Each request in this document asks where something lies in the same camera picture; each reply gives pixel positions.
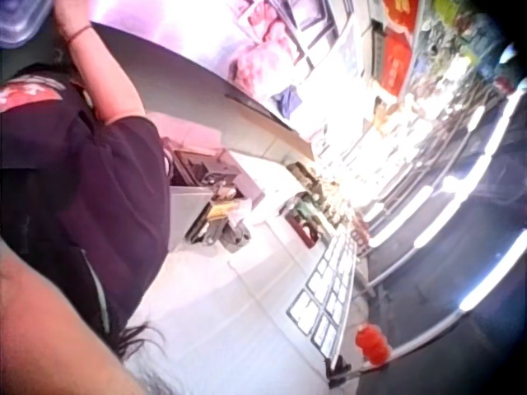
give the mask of product display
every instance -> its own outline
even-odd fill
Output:
[[[356,252],[355,243],[341,226],[339,235],[333,238],[305,288],[287,311],[290,319],[325,357],[338,353],[333,347],[346,324],[344,315],[351,304]]]

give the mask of red sign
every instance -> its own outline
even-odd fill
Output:
[[[412,50],[404,37],[388,29],[385,38],[385,61],[380,85],[391,95],[399,96],[410,68]]]
[[[383,2],[386,16],[391,22],[389,27],[401,33],[406,30],[412,35],[415,31],[419,0],[383,0]]]

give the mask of person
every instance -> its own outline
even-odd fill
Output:
[[[34,65],[0,87],[0,233],[122,360],[145,328],[127,321],[167,255],[169,178],[156,127],[88,7],[54,0],[76,73]]]
[[[1,239],[0,289],[0,393],[155,393],[119,363],[60,290]]]

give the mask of woman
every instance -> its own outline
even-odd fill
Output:
[[[55,0],[54,15],[80,80],[29,67],[0,88],[0,231],[123,358],[167,253],[163,146],[88,0]]]

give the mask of bracelet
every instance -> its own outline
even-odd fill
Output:
[[[73,41],[74,41],[79,35],[81,35],[81,34],[84,33],[86,30],[91,29],[91,28],[93,28],[92,25],[86,25],[86,26],[82,27],[81,29],[79,29],[75,34],[73,34],[73,35],[68,39],[68,41],[66,41],[66,47],[69,47],[69,46],[72,44],[72,42],[73,42]]]

